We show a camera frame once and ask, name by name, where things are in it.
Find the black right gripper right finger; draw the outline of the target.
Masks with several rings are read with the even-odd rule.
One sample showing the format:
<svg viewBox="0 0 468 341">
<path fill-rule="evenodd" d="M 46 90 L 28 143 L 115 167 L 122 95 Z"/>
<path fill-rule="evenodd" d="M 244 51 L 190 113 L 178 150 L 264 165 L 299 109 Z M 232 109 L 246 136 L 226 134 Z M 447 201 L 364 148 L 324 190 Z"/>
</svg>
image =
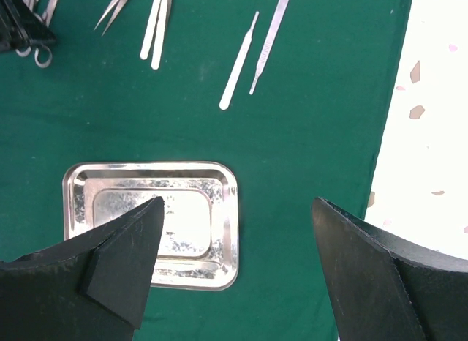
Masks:
<svg viewBox="0 0 468 341">
<path fill-rule="evenodd" d="M 466 340 L 467 261 L 422 247 L 324 198 L 312 222 L 340 340 Z"/>
</svg>

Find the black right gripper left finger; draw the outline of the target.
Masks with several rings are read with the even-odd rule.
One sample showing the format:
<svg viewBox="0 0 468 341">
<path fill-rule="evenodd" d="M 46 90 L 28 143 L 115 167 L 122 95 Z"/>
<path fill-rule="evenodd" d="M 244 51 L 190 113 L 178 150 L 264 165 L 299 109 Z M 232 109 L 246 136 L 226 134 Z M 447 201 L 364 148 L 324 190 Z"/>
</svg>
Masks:
<svg viewBox="0 0 468 341">
<path fill-rule="evenodd" d="M 2 340 L 132 340 L 143 322 L 165 202 L 1 262 Z"/>
</svg>

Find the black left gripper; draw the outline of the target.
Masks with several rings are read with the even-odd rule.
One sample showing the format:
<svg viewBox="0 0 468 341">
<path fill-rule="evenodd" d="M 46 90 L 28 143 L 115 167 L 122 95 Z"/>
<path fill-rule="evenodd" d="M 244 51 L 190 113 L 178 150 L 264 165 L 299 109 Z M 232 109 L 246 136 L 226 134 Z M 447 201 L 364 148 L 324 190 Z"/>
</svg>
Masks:
<svg viewBox="0 0 468 341">
<path fill-rule="evenodd" d="M 23 0 L 1 0 L 1 52 L 56 42 L 56 35 Z"/>
</svg>

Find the steel scissors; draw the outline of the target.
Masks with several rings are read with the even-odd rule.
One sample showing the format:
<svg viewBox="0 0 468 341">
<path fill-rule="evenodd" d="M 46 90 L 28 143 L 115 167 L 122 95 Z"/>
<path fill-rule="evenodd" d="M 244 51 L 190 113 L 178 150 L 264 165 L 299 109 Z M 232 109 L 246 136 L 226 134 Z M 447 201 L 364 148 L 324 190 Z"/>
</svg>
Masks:
<svg viewBox="0 0 468 341">
<path fill-rule="evenodd" d="M 43 23 L 48 29 L 50 28 L 50 22 L 52 21 L 53 14 L 56 10 L 56 6 L 59 0 L 48 0 L 48 5 L 44 12 L 40 15 L 35 12 L 35 7 L 38 5 L 40 0 L 23 0 L 26 6 L 33 12 L 33 14 Z M 27 57 L 34 50 L 34 61 L 40 68 L 47 68 L 50 66 L 53 60 L 53 54 L 50 48 L 46 44 L 38 45 L 34 48 L 27 47 L 24 49 L 16 49 L 15 52 L 20 57 Z"/>
</svg>

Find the steel tweezers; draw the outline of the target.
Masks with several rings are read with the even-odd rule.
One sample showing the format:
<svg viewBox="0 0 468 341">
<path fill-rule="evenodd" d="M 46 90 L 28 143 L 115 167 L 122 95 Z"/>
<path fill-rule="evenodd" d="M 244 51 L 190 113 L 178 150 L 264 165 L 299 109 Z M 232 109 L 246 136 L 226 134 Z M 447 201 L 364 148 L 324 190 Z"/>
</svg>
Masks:
<svg viewBox="0 0 468 341">
<path fill-rule="evenodd" d="M 106 17 L 110 13 L 112 13 L 112 15 L 110 16 L 109 21 L 106 24 L 106 27 L 105 27 L 104 31 L 102 32 L 102 35 L 104 35 L 106 33 L 106 31 L 109 29 L 109 27 L 111 26 L 111 24 L 114 22 L 114 20 L 116 19 L 116 17 L 120 13 L 120 11 L 122 11 L 122 9 L 124 8 L 125 4 L 128 1 L 129 0 L 111 0 L 109 5 L 107 6 L 105 11 L 103 12 L 101 18 L 98 20 L 96 26 L 94 27 L 94 30 L 96 30 L 97 27 L 102 23 L 102 21 L 104 19 L 106 19 Z"/>
<path fill-rule="evenodd" d="M 152 49 L 151 68 L 158 70 L 162 57 L 165 31 L 170 17 L 172 0 L 153 0 L 143 38 L 140 58 L 146 60 Z"/>
</svg>

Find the stainless steel instrument tray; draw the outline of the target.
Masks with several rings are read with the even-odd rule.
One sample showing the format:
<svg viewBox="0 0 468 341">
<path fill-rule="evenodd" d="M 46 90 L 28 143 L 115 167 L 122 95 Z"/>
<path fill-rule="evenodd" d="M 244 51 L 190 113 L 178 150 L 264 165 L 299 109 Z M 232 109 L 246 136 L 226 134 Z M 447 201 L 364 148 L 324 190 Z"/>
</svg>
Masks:
<svg viewBox="0 0 468 341">
<path fill-rule="evenodd" d="M 71 239 L 154 197 L 165 218 L 151 284 L 222 291 L 238 275 L 238 184 L 217 162 L 82 163 L 62 181 L 64 237 Z"/>
</svg>

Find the green surgical cloth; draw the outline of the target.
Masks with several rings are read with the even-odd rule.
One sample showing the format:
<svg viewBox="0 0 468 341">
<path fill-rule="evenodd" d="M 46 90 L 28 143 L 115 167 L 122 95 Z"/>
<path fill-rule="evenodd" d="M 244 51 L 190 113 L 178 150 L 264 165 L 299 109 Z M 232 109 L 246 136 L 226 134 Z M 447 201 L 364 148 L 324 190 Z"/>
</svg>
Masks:
<svg viewBox="0 0 468 341">
<path fill-rule="evenodd" d="M 158 70 L 140 58 L 152 1 L 129 0 L 102 35 L 110 0 L 59 0 L 48 68 L 1 55 L 1 258 L 63 239 L 75 164 L 215 161 L 238 181 L 238 277 L 153 289 L 135 339 L 336 339 L 311 205 L 366 212 L 412 0 L 290 0 L 253 95 L 278 0 L 173 0 Z"/>
</svg>

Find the steel scalpel handle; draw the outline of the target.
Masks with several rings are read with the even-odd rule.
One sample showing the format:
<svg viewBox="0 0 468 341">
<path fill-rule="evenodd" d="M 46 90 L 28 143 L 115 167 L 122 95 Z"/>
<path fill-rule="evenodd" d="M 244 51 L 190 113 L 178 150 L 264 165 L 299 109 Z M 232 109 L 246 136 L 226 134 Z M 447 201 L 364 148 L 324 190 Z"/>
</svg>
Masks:
<svg viewBox="0 0 468 341">
<path fill-rule="evenodd" d="M 288 3 L 289 0 L 279 0 L 278 4 L 276 5 L 276 9 L 271 19 L 271 23 L 268 28 L 268 32 L 266 34 L 262 50 L 260 51 L 259 59 L 257 60 L 254 79 L 249 90 L 250 95 L 253 95 L 258 79 L 260 78 L 260 76 L 263 73 L 263 70 L 265 69 L 266 62 L 268 60 L 274 41 L 276 39 L 276 35 L 281 25 L 282 18 L 286 12 Z"/>
<path fill-rule="evenodd" d="M 252 42 L 252 35 L 253 35 L 253 31 L 254 31 L 257 19 L 259 17 L 259 14 L 260 14 L 259 11 L 255 12 L 254 17 L 252 19 L 251 26 L 249 27 L 249 30 L 247 31 L 247 33 L 244 35 L 243 42 L 241 44 L 238 55 L 235 59 L 235 63 L 231 70 L 230 77 L 228 78 L 227 84 L 222 94 L 222 98 L 220 99 L 220 102 L 219 102 L 219 108 L 221 110 L 227 110 L 230 106 L 230 102 L 231 102 L 233 93 L 235 91 L 236 84 L 238 82 L 242 67 L 246 60 L 246 56 L 247 56 L 249 47 Z"/>
</svg>

